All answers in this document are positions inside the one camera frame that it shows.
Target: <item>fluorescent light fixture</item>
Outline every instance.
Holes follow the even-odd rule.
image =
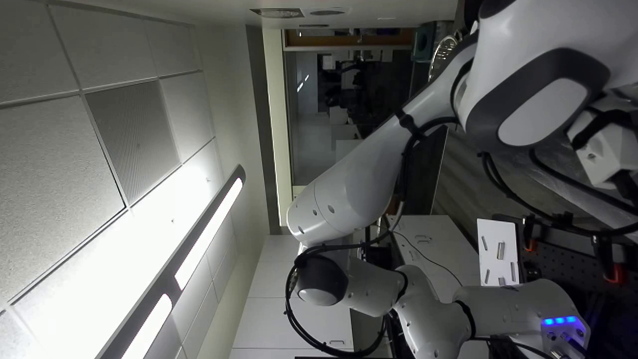
[[[122,359],[143,359],[172,309],[173,303],[163,294],[122,355]]]
[[[202,257],[206,253],[206,249],[211,244],[215,234],[217,234],[219,227],[221,227],[222,222],[224,222],[224,218],[226,218],[226,215],[233,206],[233,203],[235,203],[242,186],[243,183],[241,179],[237,178],[232,187],[230,187],[226,196],[224,196],[224,199],[221,201],[221,204],[215,211],[215,214],[212,215],[211,220],[202,231],[202,234],[199,238],[197,238],[197,241],[184,259],[184,262],[182,262],[177,273],[175,273],[175,280],[179,285],[179,289],[184,290],[184,287],[186,287],[188,280],[191,278],[195,268],[197,268],[197,264],[199,264],[202,260]]]

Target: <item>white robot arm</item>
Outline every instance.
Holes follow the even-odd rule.
[[[410,118],[420,127],[457,117],[468,137],[486,151],[530,148],[575,123],[586,126],[583,121],[591,122],[586,108],[602,91],[638,82],[637,17],[635,0],[485,1],[480,35],[463,40],[439,76],[400,114],[294,200],[287,216],[292,234],[313,247],[380,217],[412,136],[402,126]],[[556,329],[579,330],[584,335],[575,340],[583,347],[588,343],[589,328],[571,299],[548,280],[462,287],[454,303],[440,303],[416,267],[387,271],[339,252],[320,256],[307,258],[297,269],[299,296],[372,316],[394,309],[417,359],[454,359],[469,338],[496,334],[515,336],[549,354],[555,345],[541,333],[551,318],[567,318],[569,323],[556,323]],[[571,358],[582,355],[565,351]]]

